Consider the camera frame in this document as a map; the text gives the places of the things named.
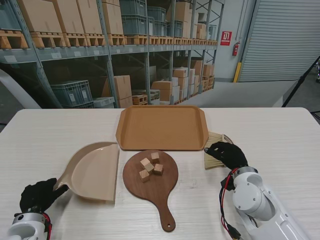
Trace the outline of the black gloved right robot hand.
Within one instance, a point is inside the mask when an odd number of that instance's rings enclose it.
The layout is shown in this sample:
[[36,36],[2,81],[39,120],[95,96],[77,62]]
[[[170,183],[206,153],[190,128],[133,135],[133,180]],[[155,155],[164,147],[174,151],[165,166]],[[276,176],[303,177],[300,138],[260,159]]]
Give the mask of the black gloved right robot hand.
[[218,141],[210,147],[205,147],[204,152],[222,162],[230,170],[249,166],[245,154],[235,144]]

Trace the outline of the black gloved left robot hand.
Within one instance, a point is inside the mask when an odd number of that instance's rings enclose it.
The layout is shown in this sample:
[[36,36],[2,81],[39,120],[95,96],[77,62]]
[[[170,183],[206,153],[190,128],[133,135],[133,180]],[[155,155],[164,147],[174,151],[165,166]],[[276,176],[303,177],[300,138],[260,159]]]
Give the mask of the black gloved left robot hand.
[[56,178],[39,181],[34,185],[27,185],[21,194],[19,202],[22,213],[45,212],[62,194],[69,190],[67,185],[62,185],[54,190]]

